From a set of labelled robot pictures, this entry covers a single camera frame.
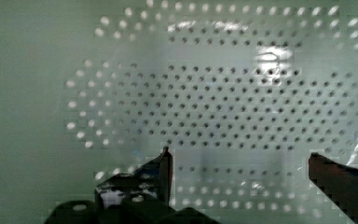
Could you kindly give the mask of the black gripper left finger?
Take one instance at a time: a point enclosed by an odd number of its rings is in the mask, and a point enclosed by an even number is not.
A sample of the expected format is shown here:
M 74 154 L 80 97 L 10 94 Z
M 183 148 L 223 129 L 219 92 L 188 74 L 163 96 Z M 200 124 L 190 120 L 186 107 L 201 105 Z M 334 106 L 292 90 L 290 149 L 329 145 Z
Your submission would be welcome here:
M 130 196 L 149 195 L 168 204 L 173 177 L 173 155 L 164 147 L 156 158 L 131 173 L 119 173 L 95 187 L 95 202 L 99 208 L 119 206 Z

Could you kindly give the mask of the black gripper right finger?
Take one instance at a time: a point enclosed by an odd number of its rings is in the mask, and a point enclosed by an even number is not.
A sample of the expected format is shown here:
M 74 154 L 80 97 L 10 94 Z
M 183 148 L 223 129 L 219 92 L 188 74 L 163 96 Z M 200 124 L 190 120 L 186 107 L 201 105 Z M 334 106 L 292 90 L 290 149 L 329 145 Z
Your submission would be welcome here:
M 347 217 L 358 224 L 358 168 L 312 152 L 309 158 L 309 179 Z

